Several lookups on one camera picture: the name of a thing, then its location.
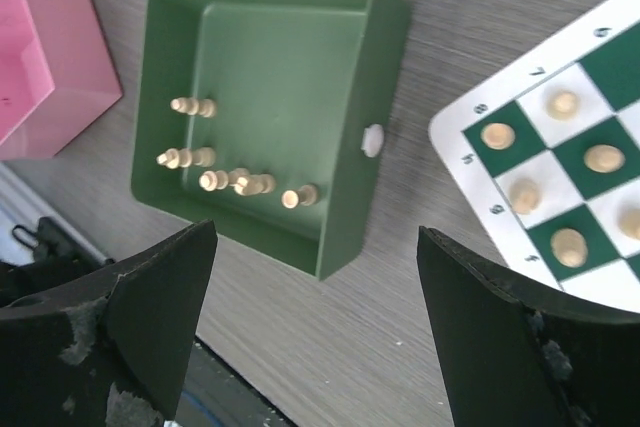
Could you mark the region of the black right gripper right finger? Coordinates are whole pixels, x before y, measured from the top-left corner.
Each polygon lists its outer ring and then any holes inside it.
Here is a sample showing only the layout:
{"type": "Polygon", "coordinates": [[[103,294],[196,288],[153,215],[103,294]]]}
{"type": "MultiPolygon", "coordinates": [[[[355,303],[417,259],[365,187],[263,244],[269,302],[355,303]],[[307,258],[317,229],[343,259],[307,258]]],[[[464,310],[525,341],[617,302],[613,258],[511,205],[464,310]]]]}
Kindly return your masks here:
{"type": "Polygon", "coordinates": [[[417,266],[458,426],[635,426],[639,317],[421,227],[417,266]]]}

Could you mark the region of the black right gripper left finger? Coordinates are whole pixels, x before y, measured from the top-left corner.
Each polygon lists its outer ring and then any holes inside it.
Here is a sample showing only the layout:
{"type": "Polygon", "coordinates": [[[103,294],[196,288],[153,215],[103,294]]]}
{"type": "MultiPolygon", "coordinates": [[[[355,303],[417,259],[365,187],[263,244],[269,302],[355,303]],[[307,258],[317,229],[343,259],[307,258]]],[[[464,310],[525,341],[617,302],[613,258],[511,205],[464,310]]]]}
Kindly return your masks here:
{"type": "Polygon", "coordinates": [[[161,426],[175,417],[218,244],[210,220],[88,269],[1,266],[5,426],[161,426]]]}

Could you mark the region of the cream chess piece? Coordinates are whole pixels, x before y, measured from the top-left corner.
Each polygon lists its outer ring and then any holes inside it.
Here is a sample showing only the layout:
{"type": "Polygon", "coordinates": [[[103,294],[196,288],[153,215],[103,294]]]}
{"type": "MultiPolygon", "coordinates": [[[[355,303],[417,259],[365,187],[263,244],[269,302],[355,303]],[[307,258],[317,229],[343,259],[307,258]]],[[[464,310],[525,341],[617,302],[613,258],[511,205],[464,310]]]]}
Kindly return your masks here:
{"type": "Polygon", "coordinates": [[[615,172],[624,165],[625,160],[624,153],[612,145],[595,145],[584,154],[584,164],[597,173],[615,172]]]}
{"type": "Polygon", "coordinates": [[[509,188],[508,198],[515,213],[528,215],[538,207],[541,201],[541,192],[533,180],[521,178],[509,188]]]}
{"type": "Polygon", "coordinates": [[[546,113],[553,119],[566,121],[575,117],[580,108],[580,97],[572,91],[560,91],[547,101],[546,113]]]}
{"type": "Polygon", "coordinates": [[[506,123],[490,123],[481,131],[483,143],[493,150],[509,148],[513,145],[515,138],[515,131],[506,123]]]}
{"type": "Polygon", "coordinates": [[[582,267],[588,257],[585,238],[569,228],[560,229],[552,235],[551,250],[558,262],[568,268],[582,267]]]}

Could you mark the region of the green white chess board mat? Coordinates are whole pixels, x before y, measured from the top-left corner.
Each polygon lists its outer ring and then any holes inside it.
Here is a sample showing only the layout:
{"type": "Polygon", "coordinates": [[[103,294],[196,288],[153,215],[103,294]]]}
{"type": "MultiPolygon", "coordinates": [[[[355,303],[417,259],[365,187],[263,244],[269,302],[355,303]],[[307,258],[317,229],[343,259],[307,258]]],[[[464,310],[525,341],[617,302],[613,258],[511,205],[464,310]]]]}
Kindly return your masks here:
{"type": "Polygon", "coordinates": [[[449,104],[431,120],[430,140],[506,266],[541,284],[608,307],[639,308],[639,0],[606,0],[449,104]],[[546,113],[560,91],[580,97],[566,121],[546,113]],[[506,123],[504,150],[481,139],[506,123]],[[624,165],[597,173],[584,164],[592,146],[619,148],[624,165]],[[515,213],[508,192],[533,180],[538,207],[515,213]],[[582,267],[551,250],[564,228],[588,247],[582,267]]]}

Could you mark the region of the green plastic tray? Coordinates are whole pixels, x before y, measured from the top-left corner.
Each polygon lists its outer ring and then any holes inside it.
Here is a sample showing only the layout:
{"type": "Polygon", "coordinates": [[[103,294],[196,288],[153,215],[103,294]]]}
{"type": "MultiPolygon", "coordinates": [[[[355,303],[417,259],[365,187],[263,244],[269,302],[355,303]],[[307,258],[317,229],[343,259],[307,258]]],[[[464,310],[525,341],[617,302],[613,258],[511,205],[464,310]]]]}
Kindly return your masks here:
{"type": "Polygon", "coordinates": [[[130,189],[317,279],[361,252],[405,0],[147,0],[130,189]]]}

